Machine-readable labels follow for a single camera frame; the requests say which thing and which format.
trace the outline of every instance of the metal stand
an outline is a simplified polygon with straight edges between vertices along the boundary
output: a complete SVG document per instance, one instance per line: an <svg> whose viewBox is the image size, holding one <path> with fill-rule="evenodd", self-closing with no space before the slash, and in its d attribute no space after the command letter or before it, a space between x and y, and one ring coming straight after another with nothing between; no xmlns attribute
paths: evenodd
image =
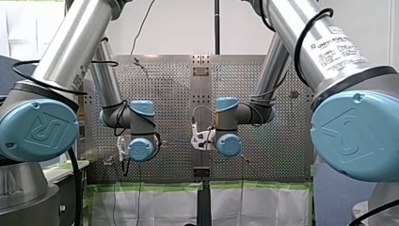
<svg viewBox="0 0 399 226"><path fill-rule="evenodd" d="M50 186L44 197L0 211L0 222L4 226L59 225L58 186Z"/></svg>
<svg viewBox="0 0 399 226"><path fill-rule="evenodd" d="M194 177L202 182L202 189L197 193L197 226L212 226L210 175L209 168L194 168Z"/></svg>

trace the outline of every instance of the metal pole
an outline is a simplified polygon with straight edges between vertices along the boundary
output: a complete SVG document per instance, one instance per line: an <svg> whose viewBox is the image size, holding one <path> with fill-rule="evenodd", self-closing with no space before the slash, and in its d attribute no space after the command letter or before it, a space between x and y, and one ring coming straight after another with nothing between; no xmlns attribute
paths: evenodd
<svg viewBox="0 0 399 226"><path fill-rule="evenodd" d="M79 90L111 14L112 8L104 0L74 2L33 77L64 89Z"/></svg>
<svg viewBox="0 0 399 226"><path fill-rule="evenodd" d="M215 0L215 54L220 55L220 2Z"/></svg>
<svg viewBox="0 0 399 226"><path fill-rule="evenodd" d="M107 39L103 39L100 43L94 60L110 61L111 49ZM122 103L122 95L120 93L120 84L114 69L109 64L91 64L91 75L94 85L99 93L100 104L102 107L110 107Z"/></svg>
<svg viewBox="0 0 399 226"><path fill-rule="evenodd" d="M272 100L276 97L276 91L272 90L276 88L285 75L289 58L290 54L279 38L279 35L275 34L264 60L261 77L258 79L252 101L261 100L260 102L262 102L262 100Z"/></svg>

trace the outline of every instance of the green tape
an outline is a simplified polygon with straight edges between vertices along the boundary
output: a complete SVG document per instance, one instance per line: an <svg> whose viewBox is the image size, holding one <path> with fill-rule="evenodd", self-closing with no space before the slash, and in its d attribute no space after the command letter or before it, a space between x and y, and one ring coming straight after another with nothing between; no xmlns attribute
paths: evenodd
<svg viewBox="0 0 399 226"><path fill-rule="evenodd" d="M253 182L253 181L228 181L210 182L211 189L232 189L242 187L258 187L267 189L290 189L290 190L309 190L309 221L311 225L312 216L312 183L272 183L272 182ZM182 183L182 184L145 184L141 183L116 183L107 185L88 186L88 226L92 226L92 213L94 195L101 192L126 192L126 191L152 191L152 192L177 192L177 191L197 191L202 188L201 183Z"/></svg>
<svg viewBox="0 0 399 226"><path fill-rule="evenodd" d="M95 192L92 192L92 190L89 189L89 187L88 187L88 197L87 197L87 202L88 202L88 226L92 226L93 225L94 194L95 194Z"/></svg>
<svg viewBox="0 0 399 226"><path fill-rule="evenodd" d="M182 184L146 184L141 183L117 183L108 185L94 185L88 186L88 191L93 193L99 192L114 192L115 191L155 191L155 192L169 192L169 191L196 191L200 189L200 183L182 183Z"/></svg>
<svg viewBox="0 0 399 226"><path fill-rule="evenodd" d="M253 182L253 181L211 182L210 184L211 184L211 189L258 187L258 188L270 188L270 189L308 190L311 187L311 183L304 184L304 183L278 183L278 182Z"/></svg>
<svg viewBox="0 0 399 226"><path fill-rule="evenodd" d="M313 225L313 185L309 189L309 223L310 226Z"/></svg>

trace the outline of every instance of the white object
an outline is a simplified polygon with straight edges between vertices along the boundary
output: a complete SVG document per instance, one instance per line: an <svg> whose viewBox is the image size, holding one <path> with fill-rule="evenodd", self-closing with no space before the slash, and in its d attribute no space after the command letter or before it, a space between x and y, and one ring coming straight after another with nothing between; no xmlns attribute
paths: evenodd
<svg viewBox="0 0 399 226"><path fill-rule="evenodd" d="M360 216L364 215L369 210L369 202L359 202L356 204L352 209L352 219L359 218ZM365 219L360 226L369 226L369 219Z"/></svg>
<svg viewBox="0 0 399 226"><path fill-rule="evenodd" d="M78 161L78 166L80 170L87 167L88 164L88 161ZM55 166L49 169L44 169L43 173L48 183L57 183L59 181L62 181L69 175L73 174L73 169Z"/></svg>
<svg viewBox="0 0 399 226"><path fill-rule="evenodd" d="M215 136L215 129L211 131L206 130L198 132L197 123L192 124L191 128L193 132L193 136L191 137L191 144L195 149L202 151L211 151L215 148L212 141Z"/></svg>
<svg viewBox="0 0 399 226"><path fill-rule="evenodd" d="M107 192L94 194L93 226L113 225L113 218L119 226L136 225L138 191L122 187L126 191L114 194L109 187ZM196 224L197 190L144 190L140 194L139 226ZM311 225L308 189L244 187L212 189L211 193L213 226Z"/></svg>
<svg viewBox="0 0 399 226"><path fill-rule="evenodd" d="M119 152L119 155L120 155L120 162L122 162L127 156L127 153L124 151L125 150L125 138L124 138L124 136L119 136L118 137L117 147L118 147L118 152Z"/></svg>

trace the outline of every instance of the robotic arm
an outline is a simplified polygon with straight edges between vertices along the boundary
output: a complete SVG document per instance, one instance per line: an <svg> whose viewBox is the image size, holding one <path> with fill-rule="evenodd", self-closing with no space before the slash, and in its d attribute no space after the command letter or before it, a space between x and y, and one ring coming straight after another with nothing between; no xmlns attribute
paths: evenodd
<svg viewBox="0 0 399 226"><path fill-rule="evenodd" d="M0 155L17 162L45 161L65 153L78 136L74 94L82 94L90 61L109 60L104 31L119 18L127 0L75 1L32 78L15 84L0 108ZM151 158L158 144L150 101L125 105L113 69L92 64L93 79L109 127L132 128L129 155L135 161ZM53 89L41 86L50 85Z"/></svg>
<svg viewBox="0 0 399 226"><path fill-rule="evenodd" d="M276 30L263 73L249 104L216 100L215 135L207 142L226 156L241 152L238 124L273 119L275 89L288 56L299 78L315 93L311 138L316 151L338 172L369 182L399 180L399 76L373 66L335 25L332 9L315 0L248 0Z"/></svg>

